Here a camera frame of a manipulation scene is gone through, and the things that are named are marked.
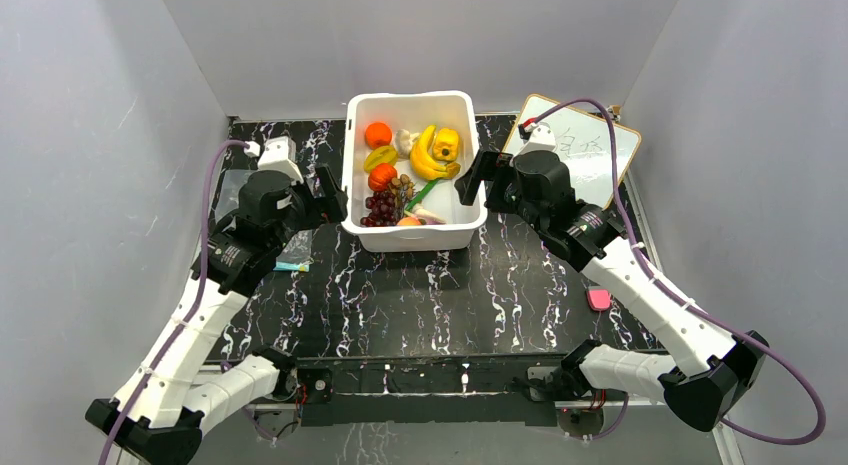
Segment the small orange pumpkin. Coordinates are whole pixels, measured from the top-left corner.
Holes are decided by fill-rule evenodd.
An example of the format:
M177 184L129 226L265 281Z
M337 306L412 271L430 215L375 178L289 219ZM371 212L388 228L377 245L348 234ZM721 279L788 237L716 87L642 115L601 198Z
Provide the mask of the small orange pumpkin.
M369 172L368 187L374 192L385 191L397 177L397 170L392 164L380 163Z

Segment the clear zip top bag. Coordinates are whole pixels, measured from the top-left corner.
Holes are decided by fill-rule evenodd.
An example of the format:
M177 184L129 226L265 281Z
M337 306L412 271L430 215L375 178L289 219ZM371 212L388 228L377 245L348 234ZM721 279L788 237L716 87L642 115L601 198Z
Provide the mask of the clear zip top bag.
M214 205L215 223L238 207L239 191L253 174L253 170L240 169L230 169L223 173L217 202ZM313 233L310 231L299 232L295 235L278 255L274 270L308 272L312 263L312 241Z

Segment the yellow banana bunch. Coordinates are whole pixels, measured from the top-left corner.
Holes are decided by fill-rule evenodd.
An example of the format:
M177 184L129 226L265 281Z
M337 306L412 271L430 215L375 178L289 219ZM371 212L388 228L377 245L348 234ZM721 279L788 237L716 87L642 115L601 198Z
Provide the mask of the yellow banana bunch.
M461 166L454 162L437 162L429 153L435 133L436 126L430 125L419 135L409 154L411 167L418 177L427 181L453 179L460 172Z

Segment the white mushroom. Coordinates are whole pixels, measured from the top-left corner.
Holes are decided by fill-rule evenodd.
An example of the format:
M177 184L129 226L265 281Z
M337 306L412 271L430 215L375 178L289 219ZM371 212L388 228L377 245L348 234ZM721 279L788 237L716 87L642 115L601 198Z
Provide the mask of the white mushroom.
M412 149L417 143L419 133L413 133L406 129L399 129L394 137L394 147L400 159L408 160Z

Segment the yellow bell pepper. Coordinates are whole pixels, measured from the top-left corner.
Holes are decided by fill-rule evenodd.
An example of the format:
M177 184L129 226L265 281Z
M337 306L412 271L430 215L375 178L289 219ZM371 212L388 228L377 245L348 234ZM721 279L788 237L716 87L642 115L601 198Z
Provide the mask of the yellow bell pepper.
M434 138L431 156L438 161L455 162L461 151L461 137L450 128L440 129Z

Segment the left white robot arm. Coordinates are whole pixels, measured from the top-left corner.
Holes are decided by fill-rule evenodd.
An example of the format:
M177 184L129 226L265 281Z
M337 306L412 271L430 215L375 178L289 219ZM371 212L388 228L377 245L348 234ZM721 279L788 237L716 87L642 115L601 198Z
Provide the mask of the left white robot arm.
M253 400L294 396L299 376L290 355L264 346L218 377L195 386L211 348L298 233L347 217L347 196L330 169L318 187L277 170L253 172L238 205L201 238L183 295L148 355L110 398L95 399L86 421L147 464L187 464L203 437Z

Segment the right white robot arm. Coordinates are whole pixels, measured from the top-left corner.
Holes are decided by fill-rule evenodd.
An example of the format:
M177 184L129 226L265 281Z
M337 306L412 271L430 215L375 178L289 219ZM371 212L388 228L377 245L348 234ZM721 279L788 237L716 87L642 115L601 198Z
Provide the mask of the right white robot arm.
M577 399L602 389L627 392L709 431L751 388L764 361L747 342L753 335L712 326L665 295L639 267L620 215L577 198L555 153L477 153L455 183L460 202L478 199L482 182L489 184L488 210L524 220L552 255L607 290L666 350L645 354L585 340L546 378L548 392Z

